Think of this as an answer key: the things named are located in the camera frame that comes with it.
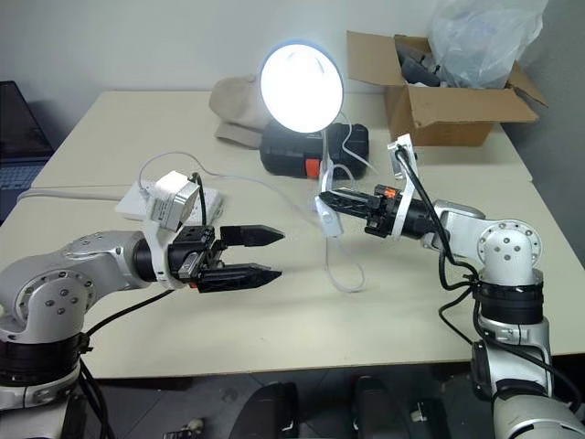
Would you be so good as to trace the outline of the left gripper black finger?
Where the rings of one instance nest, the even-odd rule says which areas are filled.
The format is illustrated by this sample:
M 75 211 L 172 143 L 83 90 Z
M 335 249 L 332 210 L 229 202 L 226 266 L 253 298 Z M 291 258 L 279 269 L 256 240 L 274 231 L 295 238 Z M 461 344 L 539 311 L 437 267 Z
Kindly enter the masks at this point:
M 263 247 L 285 238 L 282 231 L 265 225 L 222 226 L 219 230 L 227 247 Z
M 197 275 L 199 292 L 229 292 L 264 286 L 282 275 L 281 271 L 257 263 L 224 265 Z

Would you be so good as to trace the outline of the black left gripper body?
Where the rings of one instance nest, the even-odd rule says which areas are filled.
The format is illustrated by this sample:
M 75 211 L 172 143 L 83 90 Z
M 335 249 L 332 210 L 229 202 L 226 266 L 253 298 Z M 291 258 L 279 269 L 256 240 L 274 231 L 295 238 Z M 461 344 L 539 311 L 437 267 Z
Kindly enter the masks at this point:
M 220 255 L 225 242 L 216 238 L 213 226 L 184 227 L 167 249 L 172 276 L 197 290 L 219 290 Z

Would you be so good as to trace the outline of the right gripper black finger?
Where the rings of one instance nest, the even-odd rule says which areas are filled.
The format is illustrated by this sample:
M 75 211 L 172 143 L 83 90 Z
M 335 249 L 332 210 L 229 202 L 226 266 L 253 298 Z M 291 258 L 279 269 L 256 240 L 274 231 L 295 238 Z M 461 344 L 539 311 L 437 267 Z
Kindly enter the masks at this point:
M 328 204 L 328 207 L 340 214 L 360 219 L 367 219 L 373 211 L 367 204 Z
M 345 187 L 323 191 L 318 197 L 327 205 L 375 205 L 377 203 L 376 197 Z

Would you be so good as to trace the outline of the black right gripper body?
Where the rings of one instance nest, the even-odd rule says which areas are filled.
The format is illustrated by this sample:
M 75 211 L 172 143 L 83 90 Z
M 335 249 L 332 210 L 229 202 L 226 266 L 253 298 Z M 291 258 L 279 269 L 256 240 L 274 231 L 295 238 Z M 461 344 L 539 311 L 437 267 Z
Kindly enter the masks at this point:
M 392 233 L 401 200 L 402 193 L 399 189 L 376 185 L 373 195 L 367 199 L 369 211 L 364 232 L 387 238 Z

